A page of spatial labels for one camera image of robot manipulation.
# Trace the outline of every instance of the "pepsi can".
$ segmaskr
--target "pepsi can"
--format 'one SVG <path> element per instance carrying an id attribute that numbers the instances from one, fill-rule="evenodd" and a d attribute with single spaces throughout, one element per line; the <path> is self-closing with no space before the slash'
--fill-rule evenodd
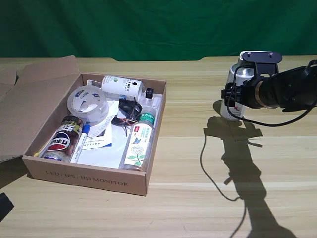
<path id="1" fill-rule="evenodd" d="M 64 117 L 43 158 L 69 162 L 83 127 L 84 123 L 78 117 Z"/>

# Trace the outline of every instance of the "black cap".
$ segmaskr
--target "black cap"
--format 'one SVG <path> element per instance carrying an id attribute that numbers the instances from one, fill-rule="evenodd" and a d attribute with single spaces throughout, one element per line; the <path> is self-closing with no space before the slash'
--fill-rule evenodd
<path id="1" fill-rule="evenodd" d="M 145 97 L 151 99 L 153 97 L 153 91 L 153 88 L 147 88 L 145 91 Z"/>

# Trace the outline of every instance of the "green screen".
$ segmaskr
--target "green screen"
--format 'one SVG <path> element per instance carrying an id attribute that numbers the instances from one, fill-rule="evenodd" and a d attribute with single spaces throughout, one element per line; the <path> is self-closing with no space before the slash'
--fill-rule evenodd
<path id="1" fill-rule="evenodd" d="M 1 0 L 0 57 L 317 55 L 316 0 Z"/>

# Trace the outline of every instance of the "plastic bottle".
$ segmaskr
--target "plastic bottle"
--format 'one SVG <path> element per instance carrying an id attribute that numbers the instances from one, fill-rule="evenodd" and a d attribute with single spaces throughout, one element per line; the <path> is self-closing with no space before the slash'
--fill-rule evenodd
<path id="1" fill-rule="evenodd" d="M 108 95 L 119 95 L 120 99 L 140 102 L 145 95 L 145 86 L 142 81 L 106 75 L 101 89 Z"/>
<path id="2" fill-rule="evenodd" d="M 230 68 L 227 83 L 233 82 L 234 71 L 236 70 L 238 66 L 239 64 L 236 63 Z M 252 68 L 238 69 L 237 75 L 236 75 L 236 85 L 240 86 L 242 85 L 244 81 L 250 80 L 253 77 L 253 74 L 254 74 L 254 70 Z M 234 115 L 242 117 L 244 115 L 246 107 L 240 103 L 236 103 L 234 107 L 229 107 L 229 109 Z M 229 114 L 227 110 L 227 106 L 224 104 L 224 99 L 222 99 L 222 102 L 221 102 L 220 114 L 227 120 L 238 120 L 237 118 L 234 118 L 233 116 Z"/>
<path id="3" fill-rule="evenodd" d="M 157 111 L 152 106 L 152 98 L 146 98 L 142 107 L 139 121 L 131 128 L 119 169 L 146 171 Z"/>

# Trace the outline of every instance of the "tape roll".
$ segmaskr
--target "tape roll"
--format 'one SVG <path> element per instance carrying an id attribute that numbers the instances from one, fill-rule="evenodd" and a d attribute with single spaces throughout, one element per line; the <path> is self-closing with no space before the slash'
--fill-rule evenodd
<path id="1" fill-rule="evenodd" d="M 68 97 L 67 107 L 74 116 L 89 125 L 103 121 L 109 111 L 105 93 L 92 85 L 74 90 Z"/>

